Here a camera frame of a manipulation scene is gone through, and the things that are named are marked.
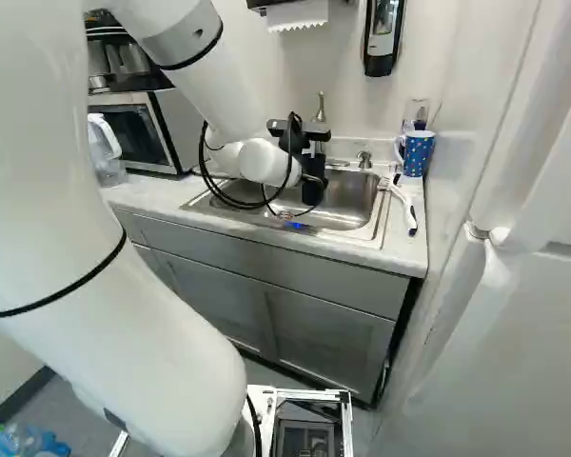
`polka dot mug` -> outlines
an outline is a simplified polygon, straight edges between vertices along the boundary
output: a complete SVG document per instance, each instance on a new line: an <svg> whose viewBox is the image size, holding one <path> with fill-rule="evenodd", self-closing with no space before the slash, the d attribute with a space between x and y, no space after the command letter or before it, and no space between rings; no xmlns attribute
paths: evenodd
<svg viewBox="0 0 571 457"><path fill-rule="evenodd" d="M420 178L425 174L435 140L436 133L433 131L411 130L394 142L396 158L403 166L405 176ZM405 144L404 157L400 155L400 143Z"/></svg>

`gray floor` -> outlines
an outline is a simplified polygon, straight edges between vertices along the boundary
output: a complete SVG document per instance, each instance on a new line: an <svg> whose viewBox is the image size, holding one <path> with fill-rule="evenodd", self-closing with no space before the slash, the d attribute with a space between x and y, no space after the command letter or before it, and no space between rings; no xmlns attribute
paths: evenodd
<svg viewBox="0 0 571 457"><path fill-rule="evenodd" d="M246 360L247 381L250 384L274 387L309 388L300 382L262 365ZM353 446L356 457L368 449L374 428L375 413L354 410ZM33 424L52 430L60 441L72 448L72 457L108 457L119 430L88 411L74 396L68 383L54 378L17 415L13 422ZM129 443L124 457L156 457L145 446Z"/></svg>

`sink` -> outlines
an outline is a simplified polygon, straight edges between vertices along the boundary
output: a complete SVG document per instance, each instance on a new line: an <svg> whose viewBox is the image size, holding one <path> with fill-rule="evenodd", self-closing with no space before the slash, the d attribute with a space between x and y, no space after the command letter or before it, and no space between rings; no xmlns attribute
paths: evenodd
<svg viewBox="0 0 571 457"><path fill-rule="evenodd" d="M209 190L182 205L181 209L324 238L343 238L346 241L360 242L378 239L380 246L388 208L388 205L384 205L384 200L388 201L389 198L379 190L381 176L362 169L326 167L325 177L329 184L322 203L311 212L293 218L292 215L309 209L302 203L300 184L284 189L282 194L270 203L273 211L280 217L273 215L266 207L253 210L232 208ZM257 202L263 198L260 184L245 179L226 180L218 185L227 195L237 200ZM267 197L277 190L271 186L266 186L265 189Z"/></svg>

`white countertop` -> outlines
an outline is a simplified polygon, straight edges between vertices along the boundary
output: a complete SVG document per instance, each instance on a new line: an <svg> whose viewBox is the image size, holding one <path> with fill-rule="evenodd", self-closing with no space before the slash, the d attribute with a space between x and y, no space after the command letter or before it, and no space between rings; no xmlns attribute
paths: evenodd
<svg viewBox="0 0 571 457"><path fill-rule="evenodd" d="M381 169L387 169L387 164L375 163L373 170L382 174L379 172ZM424 278L427 272L427 236L423 182L419 178L403 176L400 180L400 188L412 199L419 231L414 237L408 236L402 202L392 197L381 249L360 247L347 242L336 242L303 233L260 227L215 215L180 209L181 205L207 190L203 179L194 175L172 180L130 174L128 182L114 188L104 188L102 193L116 209L350 264Z"/></svg>

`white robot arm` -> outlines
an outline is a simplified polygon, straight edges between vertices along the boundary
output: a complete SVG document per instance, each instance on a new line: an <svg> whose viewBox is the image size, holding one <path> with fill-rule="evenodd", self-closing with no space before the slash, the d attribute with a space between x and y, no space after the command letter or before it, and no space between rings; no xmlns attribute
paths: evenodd
<svg viewBox="0 0 571 457"><path fill-rule="evenodd" d="M211 1L108 0L104 6L206 118L208 153L220 169L280 186L286 153L257 138L266 133L267 119ZM287 186L297 184L301 173L294 162Z"/></svg>
<svg viewBox="0 0 571 457"><path fill-rule="evenodd" d="M230 144L233 169L247 146L279 151L253 139L264 121L209 0L108 7L206 117L208 142ZM78 1L0 0L0 329L133 437L169 457L215 457L240 423L245 368L102 200L87 61Z"/></svg>

